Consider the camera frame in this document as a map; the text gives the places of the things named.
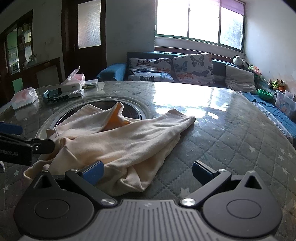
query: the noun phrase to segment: gray pillow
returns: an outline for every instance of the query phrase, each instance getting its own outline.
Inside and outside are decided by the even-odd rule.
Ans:
[[[226,65],[225,83],[228,89],[256,94],[257,90],[252,72]]]

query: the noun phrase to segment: metal rim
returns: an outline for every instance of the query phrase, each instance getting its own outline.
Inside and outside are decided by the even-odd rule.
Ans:
[[[76,105],[71,106],[71,109],[70,109],[70,110],[67,109],[67,110],[61,112],[61,113],[60,113],[60,114],[59,114],[59,115],[53,120],[53,122],[52,122],[51,125],[50,125],[50,129],[53,129],[54,127],[56,127],[56,124],[59,122],[59,120],[60,120],[61,118],[63,118],[63,116],[65,116],[67,113],[69,113],[70,111],[72,111],[73,109],[78,108],[78,107],[81,107],[81,106],[84,106],[84,105],[87,105],[87,104],[91,104],[91,103],[94,103],[94,102],[108,101],[108,100],[110,100],[110,101],[119,101],[119,102],[122,102],[122,103],[124,103],[124,104],[130,105],[131,107],[133,107],[133,108],[136,110],[137,114],[139,115],[140,120],[146,118],[145,114],[144,114],[143,112],[140,112],[140,111],[139,111],[139,108],[140,108],[140,107],[139,107],[136,103],[134,103],[134,102],[126,101],[126,100],[123,100],[123,99],[104,98],[104,99],[96,99],[96,100],[86,101],[86,102],[79,103],[79,104],[76,104]]]
[[[110,98],[110,99],[100,99],[100,100],[93,100],[93,101],[87,101],[87,102],[84,102],[84,103],[81,103],[81,104],[78,104],[78,105],[75,105],[73,106],[70,110],[67,110],[66,112],[62,112],[61,114],[59,114],[55,119],[54,121],[52,122],[50,128],[54,128],[58,125],[58,123],[60,122],[60,120],[65,116],[67,115],[69,112],[71,112],[72,110],[76,109],[76,108],[79,108],[79,107],[83,107],[87,104],[91,104],[91,103],[97,103],[97,102],[105,102],[105,101],[118,101],[118,102],[122,102],[126,105],[129,105],[131,106],[138,114],[139,116],[139,120],[142,120],[142,114],[141,112],[139,111],[139,109],[137,108],[137,106],[134,104],[134,103],[131,103],[131,102],[128,102],[128,101],[124,101],[124,100],[120,100],[120,99],[113,99],[113,98]]]
[[[98,101],[106,101],[106,100],[113,100],[113,101],[118,101],[118,102],[122,102],[122,103],[126,103],[132,107],[134,107],[135,109],[137,109],[137,111],[140,112],[141,114],[141,119],[145,120],[145,119],[151,119],[154,117],[154,115],[152,115],[150,107],[147,106],[145,103],[131,98],[131,97],[117,97],[117,96],[100,96],[100,97],[95,97],[95,96],[91,96],[85,99],[80,99],[77,101],[71,101],[66,105],[61,106],[53,115],[51,115],[44,123],[43,125],[40,127],[40,129],[38,130],[37,134],[36,134],[36,138],[41,138],[41,139],[46,139],[47,138],[47,134],[46,134],[46,130],[47,129],[53,129],[55,123],[67,112],[69,112],[69,110],[71,109],[75,109],[78,106],[81,106],[83,104],[89,104],[92,102],[98,102]]]

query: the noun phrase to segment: pink curtain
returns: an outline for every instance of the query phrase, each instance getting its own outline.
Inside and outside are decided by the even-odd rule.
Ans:
[[[222,0],[221,7],[227,8],[231,11],[244,15],[244,4],[235,0]]]
[[[220,6],[220,0],[202,0],[202,1]],[[241,15],[244,15],[244,4],[240,3],[238,1],[222,0],[221,7],[227,8],[231,11],[234,11],[234,12],[237,12]]]

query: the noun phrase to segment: sofa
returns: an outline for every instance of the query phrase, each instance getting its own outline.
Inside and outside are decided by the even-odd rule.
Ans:
[[[184,54],[178,54],[178,53],[168,53],[168,52],[128,52],[127,53],[127,59],[126,63],[128,63],[130,58],[141,58],[141,59],[158,59],[158,58],[170,58],[173,59],[177,56],[182,56]],[[101,71],[97,75],[97,79],[99,81],[127,81],[128,80],[128,66],[126,63],[116,63],[113,64],[103,71]],[[225,84],[225,76],[226,76],[226,68],[225,65],[232,65],[236,66],[234,64],[223,62],[220,60],[213,59],[213,73],[214,73],[214,79],[215,83],[211,85],[212,87],[220,87],[220,88],[226,88]],[[247,68],[243,68],[244,70],[247,70],[249,72],[254,73],[254,79],[255,79],[255,85],[256,80],[258,79],[258,75],[253,72],[252,70],[249,70]],[[171,76],[174,79],[174,82],[179,83],[178,79],[176,78],[174,74],[174,65],[171,65]]]

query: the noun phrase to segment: blue blanket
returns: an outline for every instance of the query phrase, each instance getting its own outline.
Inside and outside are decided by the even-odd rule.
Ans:
[[[252,95],[251,93],[242,93],[249,101],[256,102],[260,106],[264,107],[270,114],[272,114],[278,122],[290,133],[293,137],[293,145],[296,146],[296,124],[291,121],[283,112],[276,108],[273,104],[262,100],[258,95]]]

